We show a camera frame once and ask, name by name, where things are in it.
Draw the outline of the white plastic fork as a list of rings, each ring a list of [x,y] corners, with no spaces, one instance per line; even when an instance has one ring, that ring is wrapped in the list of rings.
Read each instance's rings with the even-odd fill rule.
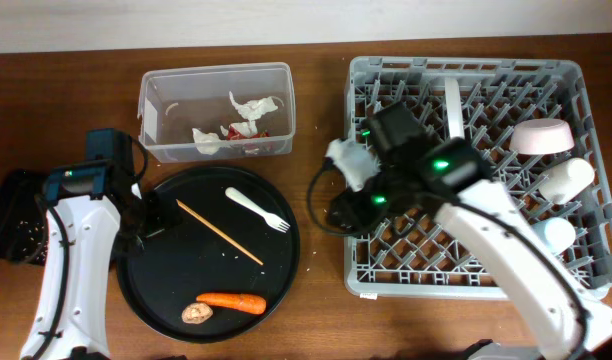
[[[270,228],[282,233],[286,233],[290,229],[290,225],[285,220],[274,213],[264,210],[236,188],[228,187],[225,190],[225,195],[235,203],[259,215]]]

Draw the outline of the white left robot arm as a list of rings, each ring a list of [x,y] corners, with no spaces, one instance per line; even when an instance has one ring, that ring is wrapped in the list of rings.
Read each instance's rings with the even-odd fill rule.
[[[153,192],[133,153],[144,146],[112,128],[86,135],[83,162],[58,167],[37,203],[44,214],[47,257],[38,307],[23,359],[107,359],[105,306],[114,256],[141,253],[144,243],[181,221]]]

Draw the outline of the light blue plastic cup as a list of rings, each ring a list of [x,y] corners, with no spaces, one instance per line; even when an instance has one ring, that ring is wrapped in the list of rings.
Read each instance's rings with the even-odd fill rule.
[[[533,231],[553,255],[559,255],[576,239],[574,226],[559,217],[549,218],[532,225]]]

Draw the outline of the grey dishwasher rack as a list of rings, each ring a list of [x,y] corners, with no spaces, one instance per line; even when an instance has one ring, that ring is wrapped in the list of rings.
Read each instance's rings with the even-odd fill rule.
[[[581,68],[567,60],[369,57],[352,60],[345,87],[345,134],[360,140],[360,124],[393,103],[437,141],[448,135],[444,94],[458,88],[464,132],[505,183],[522,214],[536,223],[553,217],[575,229],[559,258],[595,297],[612,287],[612,198]],[[574,147],[553,155],[521,155],[509,147],[516,124],[566,121]],[[557,205],[539,193],[548,168],[582,158],[593,182]],[[504,293],[456,239],[416,211],[386,218],[376,230],[349,238],[344,249],[347,290],[361,297],[501,300]]]

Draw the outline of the wooden chopstick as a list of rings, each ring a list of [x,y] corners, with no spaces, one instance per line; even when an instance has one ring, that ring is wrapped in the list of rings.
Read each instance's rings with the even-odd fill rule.
[[[176,203],[178,205],[179,208],[181,208],[182,210],[184,210],[186,213],[188,213],[190,216],[192,216],[194,219],[196,219],[197,221],[199,221],[200,223],[202,223],[203,225],[205,225],[207,228],[209,228],[212,232],[214,232],[215,234],[217,234],[219,237],[221,237],[222,239],[224,239],[226,242],[228,242],[230,245],[232,245],[233,247],[235,247],[237,250],[239,250],[241,253],[243,253],[244,255],[246,255],[248,258],[250,258],[251,260],[253,260],[255,263],[257,263],[260,266],[264,265],[264,262],[262,262],[258,257],[256,257],[254,254],[252,254],[250,251],[248,251],[245,247],[243,247],[242,245],[240,245],[238,242],[236,242],[234,239],[232,239],[230,236],[228,236],[226,233],[224,233],[222,230],[220,230],[219,228],[217,228],[215,225],[213,225],[212,223],[210,223],[208,220],[206,220],[204,217],[202,217],[201,215],[199,215],[198,213],[196,213],[193,209],[191,209],[189,206],[187,206],[185,203],[183,203],[182,201],[180,201],[179,199],[176,199]]]

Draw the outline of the grey plate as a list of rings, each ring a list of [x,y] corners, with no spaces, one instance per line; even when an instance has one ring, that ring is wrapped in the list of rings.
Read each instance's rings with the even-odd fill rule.
[[[465,133],[458,81],[455,78],[446,77],[444,90],[448,136],[450,139],[463,138]]]

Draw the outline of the orange carrot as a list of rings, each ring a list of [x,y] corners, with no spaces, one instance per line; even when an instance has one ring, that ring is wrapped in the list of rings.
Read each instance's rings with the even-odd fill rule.
[[[254,315],[263,314],[267,306],[264,298],[252,294],[203,293],[198,295],[196,300],[209,306],[223,307]]]

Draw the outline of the clear plastic waste bin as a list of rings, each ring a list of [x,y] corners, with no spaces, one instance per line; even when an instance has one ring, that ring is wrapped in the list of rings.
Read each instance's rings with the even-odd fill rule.
[[[278,110],[256,121],[246,121],[231,105],[229,93],[244,104],[273,96]],[[292,151],[296,133],[296,103],[290,67],[282,62],[220,65],[156,70],[141,82],[138,118],[139,140],[162,163],[226,160],[255,156],[284,155]],[[268,138],[251,143],[268,143],[269,153],[242,155],[235,149],[246,140],[227,141],[233,123],[248,123]],[[222,149],[212,156],[198,152],[192,129],[216,133]]]

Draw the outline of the white plastic cup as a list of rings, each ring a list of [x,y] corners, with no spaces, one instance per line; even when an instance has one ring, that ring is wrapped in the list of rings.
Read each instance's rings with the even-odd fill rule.
[[[538,187],[542,197],[563,205],[580,194],[595,177],[592,165],[582,158],[571,158],[545,172],[545,181]]]

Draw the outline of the round black tray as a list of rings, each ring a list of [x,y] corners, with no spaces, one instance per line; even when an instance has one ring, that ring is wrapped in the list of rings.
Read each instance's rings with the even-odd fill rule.
[[[225,195],[234,187],[290,229],[270,228],[257,214]],[[199,166],[184,170],[153,190],[180,210],[182,223],[148,242],[137,256],[116,261],[122,294],[134,313],[167,337],[211,343],[238,336],[261,323],[281,303],[297,274],[300,234],[286,199],[267,180],[242,168]],[[258,265],[178,207],[179,199],[258,257]],[[202,324],[186,324],[181,314],[203,293],[252,294],[266,310],[253,315],[216,307]]]

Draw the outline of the red foil wrapper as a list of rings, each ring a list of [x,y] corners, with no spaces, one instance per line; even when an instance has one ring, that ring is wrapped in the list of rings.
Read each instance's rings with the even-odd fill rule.
[[[245,144],[237,145],[235,149],[242,155],[252,156],[269,153],[272,146],[268,143],[251,143],[251,139],[268,138],[267,131],[259,132],[248,123],[233,123],[226,132],[227,141],[246,140]]]

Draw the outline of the white tissue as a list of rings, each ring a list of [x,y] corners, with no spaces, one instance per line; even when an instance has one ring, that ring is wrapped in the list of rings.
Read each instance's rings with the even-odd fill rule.
[[[216,133],[204,133],[198,128],[193,128],[192,136],[200,154],[212,156],[222,149],[221,139]]]

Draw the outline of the white napkin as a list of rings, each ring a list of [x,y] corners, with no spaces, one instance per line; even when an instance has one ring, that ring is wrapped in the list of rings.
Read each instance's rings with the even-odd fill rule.
[[[265,114],[274,112],[279,107],[274,102],[274,97],[269,96],[259,100],[250,100],[244,104],[240,104],[235,101],[232,92],[229,93],[229,100],[231,105],[235,108],[237,113],[246,121],[256,121],[261,119]]]

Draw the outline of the pink plastic bowl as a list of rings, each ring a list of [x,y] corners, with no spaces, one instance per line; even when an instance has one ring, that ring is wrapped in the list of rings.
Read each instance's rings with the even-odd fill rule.
[[[560,119],[526,120],[514,127],[509,148],[523,155],[561,153],[574,147],[570,125]]]

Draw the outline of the black rectangular tray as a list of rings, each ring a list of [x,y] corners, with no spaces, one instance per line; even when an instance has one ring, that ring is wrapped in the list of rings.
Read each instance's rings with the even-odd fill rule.
[[[8,173],[0,185],[0,259],[10,262],[29,260],[43,266],[47,244],[42,242],[45,217],[34,196],[42,192],[47,175],[17,169]]]

